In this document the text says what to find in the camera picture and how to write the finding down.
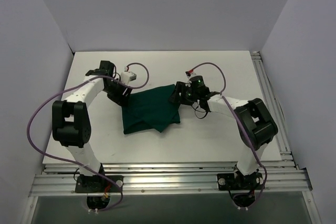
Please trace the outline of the green surgical drape cloth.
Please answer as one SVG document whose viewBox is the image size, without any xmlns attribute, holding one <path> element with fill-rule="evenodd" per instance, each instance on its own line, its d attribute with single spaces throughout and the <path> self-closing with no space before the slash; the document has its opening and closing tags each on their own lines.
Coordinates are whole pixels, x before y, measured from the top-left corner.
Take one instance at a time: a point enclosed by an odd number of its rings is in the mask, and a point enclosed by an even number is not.
<svg viewBox="0 0 336 224">
<path fill-rule="evenodd" d="M 154 129 L 162 133 L 171 124 L 181 122 L 179 104 L 169 102 L 175 85 L 160 86 L 131 94 L 122 108 L 123 134 Z"/>
</svg>

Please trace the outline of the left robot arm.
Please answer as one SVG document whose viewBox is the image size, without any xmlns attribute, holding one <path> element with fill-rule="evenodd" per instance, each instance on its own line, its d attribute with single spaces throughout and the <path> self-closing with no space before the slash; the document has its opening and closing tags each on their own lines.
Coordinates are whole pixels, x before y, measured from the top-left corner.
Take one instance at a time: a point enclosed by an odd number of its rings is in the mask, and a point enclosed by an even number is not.
<svg viewBox="0 0 336 224">
<path fill-rule="evenodd" d="M 132 92 L 126 85 L 136 79 L 136 74 L 130 72 L 129 67 L 120 74 L 115 71 L 115 64 L 100 61 L 99 68 L 85 74 L 86 84 L 65 100 L 52 104 L 52 137 L 71 153 L 74 161 L 82 164 L 79 166 L 79 178 L 94 192 L 105 188 L 106 179 L 102 176 L 102 164 L 89 143 L 91 123 L 88 106 L 100 92 L 105 92 L 117 105 L 126 106 Z"/>
</svg>

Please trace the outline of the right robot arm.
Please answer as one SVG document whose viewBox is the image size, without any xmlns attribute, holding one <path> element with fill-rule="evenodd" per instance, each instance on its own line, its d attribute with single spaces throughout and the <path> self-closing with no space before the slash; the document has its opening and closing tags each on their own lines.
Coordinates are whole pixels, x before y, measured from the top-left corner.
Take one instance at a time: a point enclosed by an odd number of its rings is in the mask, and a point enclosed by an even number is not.
<svg viewBox="0 0 336 224">
<path fill-rule="evenodd" d="M 268 144 L 278 134 L 278 126 L 263 100 L 239 100 L 211 91 L 202 76 L 189 78 L 188 83 L 177 82 L 169 97 L 174 104 L 197 103 L 206 113 L 219 113 L 235 119 L 240 138 L 244 143 L 242 155 L 233 175 L 236 187 L 244 189 L 252 182 L 252 174 L 261 164 L 260 159 Z"/>
</svg>

